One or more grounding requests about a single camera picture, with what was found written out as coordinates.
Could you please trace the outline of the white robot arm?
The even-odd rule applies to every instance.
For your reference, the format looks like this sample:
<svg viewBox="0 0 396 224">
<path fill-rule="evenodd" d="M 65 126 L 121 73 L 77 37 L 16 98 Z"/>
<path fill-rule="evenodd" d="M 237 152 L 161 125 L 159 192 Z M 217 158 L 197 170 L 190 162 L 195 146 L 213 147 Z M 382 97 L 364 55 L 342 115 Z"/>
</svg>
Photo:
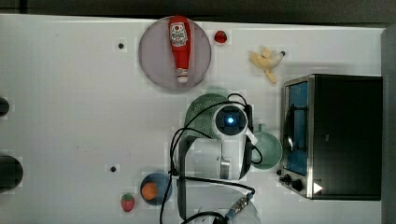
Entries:
<svg viewBox="0 0 396 224">
<path fill-rule="evenodd" d="M 258 143 L 253 134 L 252 107 L 237 102 L 211 105 L 185 124 L 178 147 L 178 211 L 188 218 L 188 181 L 234 185 L 246 175 L 252 150 Z"/>
</svg>

